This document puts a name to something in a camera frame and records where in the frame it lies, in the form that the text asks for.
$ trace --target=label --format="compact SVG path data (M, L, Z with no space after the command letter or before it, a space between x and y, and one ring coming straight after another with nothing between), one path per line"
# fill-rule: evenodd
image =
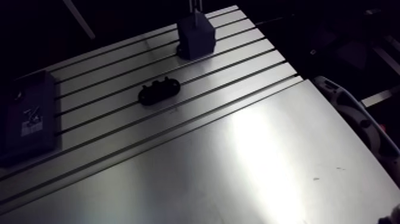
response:
M21 125L21 136L27 136L38 132L43 129L43 116L40 114L40 107L36 107L34 110L24 111L26 120Z

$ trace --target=metal plate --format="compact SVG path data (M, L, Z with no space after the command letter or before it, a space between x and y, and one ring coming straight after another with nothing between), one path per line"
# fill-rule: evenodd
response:
M168 28L53 67L58 149L1 171L0 213L301 80L242 11L207 16L218 41L196 61L175 56L177 34ZM140 86L164 76L179 80L181 93L152 107L138 104Z
M0 222L364 224L399 201L373 155L304 81Z

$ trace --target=black clamp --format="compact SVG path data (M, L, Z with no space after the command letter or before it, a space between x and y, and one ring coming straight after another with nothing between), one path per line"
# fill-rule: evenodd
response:
M180 83L176 79L165 77L164 81L154 81L151 86L143 86L139 92L138 101L145 106L156 104L180 91Z

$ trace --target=reflective metal surface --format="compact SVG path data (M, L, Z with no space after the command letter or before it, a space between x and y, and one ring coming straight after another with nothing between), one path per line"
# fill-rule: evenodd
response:
M362 104L364 104L365 107L371 107L372 105L378 104L386 99L389 99L398 92L400 92L400 86L396 86L393 87L392 89L379 92L375 95L363 99L361 102Z
M221 10L217 10L217 11L208 13L205 16L207 18L213 18L213 17L216 17L218 15L229 13L229 12L232 12L232 11L237 10L237 9L238 9L238 7L233 5L231 7L223 8ZM64 67L70 66L72 64L79 63L79 62L81 62L83 60L87 60L87 59L90 59L90 58L96 57L96 56L101 56L103 54L118 50L120 48L130 46L131 44L134 44L134 43L136 43L138 41L143 41L145 39L153 38L154 36L157 36L157 35L160 35L162 33L172 31L172 30L176 30L176 24L165 26L165 27L162 27L160 29L150 31L148 33L144 33L142 35L135 36L133 38L129 38L129 39L126 39L126 40L123 40L123 41L120 41L120 42L117 42L117 43L114 43L114 44L111 44L111 45L108 45L108 46L105 46L105 47L102 47L102 48L99 48L99 49L96 49L94 51L91 51L91 52L88 52L88 53L85 53L85 54L81 54L79 56L70 58L70 59L62 61L60 63L53 64L53 65L51 65L49 67L46 67L45 69L48 70L48 71L54 72L54 71L60 70L60 69L62 69Z
M0 223L365 224L399 201L366 146L304 81Z
M241 11L234 11L232 13L214 17L210 19L210 23L214 27L218 28L227 23L240 20L243 18L246 18L244 13L242 13ZM224 37L224 34L223 33L219 34L218 30L216 30L215 38L219 39L222 37ZM145 41L127 46L125 48L121 48L107 54L102 54L101 57L91 58L82 61L81 63L68 66L64 69L54 71L52 72L52 74L54 77L56 77L57 80L60 81L71 79L72 77L76 77L76 80L74 80L74 82L77 82L78 80L84 82L85 80L87 80L84 79L84 77L94 78L97 76L101 76L102 79L106 79L108 77L115 76L116 74L122 73L124 71L135 69L139 66L145 65L152 61L160 60L162 58L173 55L174 52L176 51L176 46L178 44L177 40L178 40L178 33L177 30L174 30L156 36L154 38L150 38ZM158 46L162 46L167 43L171 44L154 49L148 54L140 54L141 52L148 51L152 48L156 48ZM97 78L94 80L94 82L96 81L98 82L102 79Z
M230 32L228 32L226 34L227 35L233 34L235 32L240 32L241 30L243 30L243 29L230 30ZM257 39L261 39L261 38L263 38L263 36L264 35L259 30L249 30L245 33L241 33L241 34L232 36L230 38L223 39L223 40L217 42L217 44L215 46L214 55L219 54L224 51L228 51L230 49L233 49L234 47L237 47L237 46L240 46L240 45L243 45L246 43L250 43ZM59 112L65 112L65 111L71 110L72 108L81 106L82 104L96 100L97 98L108 96L110 94L113 94L116 91L120 91L123 88L128 88L132 85L138 84L138 83L146 81L148 79L151 79L152 77L157 77L168 71L175 70L181 66L184 66L185 64L189 64L189 62L182 60L179 57L171 57L171 58L167 58L165 60L159 61L157 63L151 64L150 66L146 66L146 67L143 67L143 68L135 70L135 71L130 71L122 76L116 77L107 82L99 83L99 84L92 86L90 88L87 88L81 92L77 92L75 94L61 98L58 101L58 103L60 104ZM111 70L105 74L107 76L110 76ZM82 79L84 77L85 77L85 79L87 79L87 82L82 81ZM86 76L82 76L82 79L77 78L77 79L69 81L68 83L72 83L72 85L75 87L82 86L82 85L84 85L84 83L95 81L95 79L90 79L90 78L91 78L91 76L89 76L87 78L86 78Z
M186 85L189 82L194 82L196 79L200 79L202 76L213 76L215 71L221 70L233 63L238 63L241 62L242 60L250 59L251 57L254 57L255 55L258 54L262 54L263 52L270 51L272 48L273 45L268 40L264 39L259 42L252 43L242 48L233 50L231 52L227 52L226 54L212 57L210 59L198 62L196 64L192 64L191 66L187 66L185 68L175 70L173 72L155 78L158 80L163 80L165 76L168 76L169 78L177 79L180 83ZM277 52L271 55L269 55L269 53L266 54L267 55L263 55L262 57L260 56L258 59L249 60L248 62L244 61L246 63L243 62L235 67L238 67L238 69L247 73L248 71L246 69L250 69L251 71L257 71L258 69L262 69L269 65L272 65L271 62L269 62L270 59L272 59L275 63L284 60L282 56L277 55L278 54ZM97 91L84 91L86 93L86 96L92 94L94 97L96 93L102 95L103 92L101 90L104 90L104 92L108 92L107 88L113 89L117 88L118 86L122 86L121 89L124 90L124 91L118 91L114 95L111 95L104 99L102 98L101 100L93 102L85 107L73 110L67 114L59 116L57 118L58 119L57 123L60 124L60 126L57 128L57 130L64 131L67 129L71 129L72 127L77 126L83 122L95 119L96 117L102 114L118 110L119 108L124 107L126 105L130 105L133 103L137 104L138 93L142 90L143 88L142 85L150 85L151 82L153 81L152 75L154 74L157 73L151 73L151 72L137 73L135 74L135 76L125 77L121 82L117 81L116 83L113 83L113 85L107 85L104 87L101 87L101 85L98 85L99 87L95 86L93 89L96 89ZM129 85L132 85L133 87L125 90L126 87L130 87Z
M232 79L231 77L222 77L221 79L219 76L215 78L213 76L207 77L202 82L193 83L193 87L182 88L181 93L176 97L165 100L154 105L154 107L146 108L141 105L130 107L120 111L120 113L113 114L112 117L106 117L96 123L67 132L61 135L59 142L68 153L29 169L24 178L18 175L4 180L0 186L0 199L6 200L18 192L57 178L74 169L79 169L85 164L99 160L125 147L140 144L147 141L148 138L167 132L169 129L182 125L202 114L210 113L222 105L265 86L272 85L295 73L295 70L289 64L282 64L254 76L249 76L241 82L234 82L218 91L196 97L196 100L191 99L184 104L180 103L185 98L191 97L193 93L201 92L201 89L207 90L207 83L215 82L216 85L221 85L224 83L223 80L226 80L229 84L229 79ZM221 75L230 76L233 74L222 73ZM141 116L143 119L140 122L134 120L140 119Z
M196 61L174 55L176 30L166 27L53 67L62 80L57 150L0 170L0 214L301 80L242 11L207 17L218 41ZM138 104L141 86L164 76L180 81L181 92L152 107Z

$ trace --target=dark box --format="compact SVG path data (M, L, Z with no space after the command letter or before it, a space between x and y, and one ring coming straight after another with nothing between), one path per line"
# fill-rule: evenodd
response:
M54 78L46 71L14 81L2 93L0 166L54 149Z
M193 60L214 52L215 28L203 13L195 12L180 20L177 27L180 41L178 56Z

